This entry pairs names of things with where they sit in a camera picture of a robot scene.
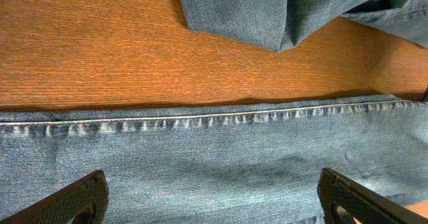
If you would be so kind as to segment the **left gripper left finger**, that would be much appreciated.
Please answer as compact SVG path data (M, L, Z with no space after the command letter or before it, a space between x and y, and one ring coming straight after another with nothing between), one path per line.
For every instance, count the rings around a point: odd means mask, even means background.
M108 208L108 196L104 172L96 170L1 223L101 223Z

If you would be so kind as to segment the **blue denim jeans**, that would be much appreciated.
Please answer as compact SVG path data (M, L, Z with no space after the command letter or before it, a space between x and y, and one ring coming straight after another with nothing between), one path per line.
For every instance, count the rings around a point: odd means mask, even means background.
M427 0L1 0L1 217L321 223L329 167L427 199Z

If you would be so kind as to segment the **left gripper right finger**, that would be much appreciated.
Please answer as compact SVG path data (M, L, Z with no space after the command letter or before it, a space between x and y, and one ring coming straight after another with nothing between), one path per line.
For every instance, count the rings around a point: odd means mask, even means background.
M322 169L317 194L327 224L427 224L427 218L330 168Z

